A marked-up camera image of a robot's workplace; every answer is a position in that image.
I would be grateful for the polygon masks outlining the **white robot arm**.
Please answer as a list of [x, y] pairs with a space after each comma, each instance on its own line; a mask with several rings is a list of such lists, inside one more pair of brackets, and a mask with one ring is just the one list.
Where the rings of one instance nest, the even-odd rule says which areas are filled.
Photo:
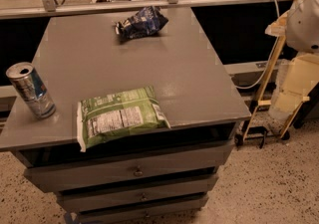
[[286, 41], [298, 52], [319, 52], [319, 0], [293, 2], [287, 15]]

